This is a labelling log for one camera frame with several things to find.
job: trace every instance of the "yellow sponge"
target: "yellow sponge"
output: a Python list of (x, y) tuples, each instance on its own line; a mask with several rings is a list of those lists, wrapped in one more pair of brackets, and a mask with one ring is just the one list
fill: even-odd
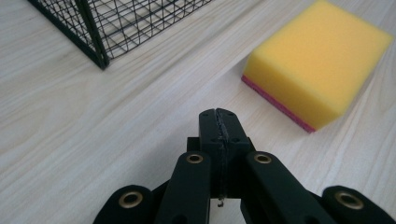
[(252, 51), (242, 80), (311, 133), (346, 112), (392, 38), (319, 0)]

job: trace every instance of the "wood grain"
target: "wood grain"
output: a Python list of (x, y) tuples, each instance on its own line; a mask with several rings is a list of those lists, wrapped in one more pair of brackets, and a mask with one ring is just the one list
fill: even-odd
[[(0, 2), (1, 223), (92, 223), (116, 189), (172, 174), (198, 114), (238, 115), (309, 190), (344, 185), (396, 218), (396, 44), (348, 112), (307, 134), (240, 81), (313, 0), (216, 0), (101, 71), (27, 1)], [(396, 2), (332, 0), (396, 35)], [(211, 223), (244, 223), (237, 200)]]

